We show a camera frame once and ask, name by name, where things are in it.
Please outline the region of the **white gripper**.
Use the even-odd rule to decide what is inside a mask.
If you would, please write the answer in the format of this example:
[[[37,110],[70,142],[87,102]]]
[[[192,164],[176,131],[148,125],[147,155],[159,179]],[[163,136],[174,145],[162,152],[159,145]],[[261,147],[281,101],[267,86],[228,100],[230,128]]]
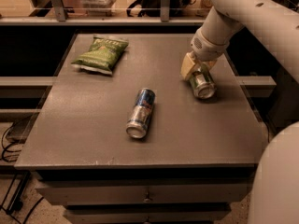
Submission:
[[[217,45],[215,42],[209,41],[204,37],[202,29],[199,28],[191,41],[194,53],[187,52],[182,61],[180,73],[183,79],[188,80],[191,74],[198,69],[199,61],[202,61],[202,70],[209,72],[216,64],[216,59],[225,52],[228,45],[228,42]]]

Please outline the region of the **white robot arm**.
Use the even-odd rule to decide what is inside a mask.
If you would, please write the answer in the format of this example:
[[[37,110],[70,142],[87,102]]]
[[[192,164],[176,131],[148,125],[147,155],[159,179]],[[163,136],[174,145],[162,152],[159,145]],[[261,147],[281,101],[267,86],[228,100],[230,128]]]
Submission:
[[[188,79],[203,62],[214,61],[231,37],[247,28],[299,82],[299,14],[272,0],[211,0],[192,38],[181,74]],[[251,191],[248,224],[299,224],[299,122],[268,144]]]

